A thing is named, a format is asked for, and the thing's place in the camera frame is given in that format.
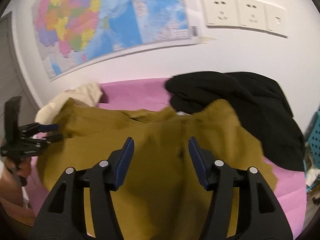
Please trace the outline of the person's left hand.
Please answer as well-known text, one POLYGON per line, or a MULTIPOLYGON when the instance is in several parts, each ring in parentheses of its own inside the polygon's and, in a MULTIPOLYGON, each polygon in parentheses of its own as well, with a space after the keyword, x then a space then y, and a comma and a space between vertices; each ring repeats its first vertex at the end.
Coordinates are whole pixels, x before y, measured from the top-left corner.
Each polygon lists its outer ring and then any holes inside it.
POLYGON ((24 187, 27 185, 27 178, 31 174, 31 157, 15 158, 14 160, 6 157, 4 165, 9 173, 16 180, 18 185, 24 187))

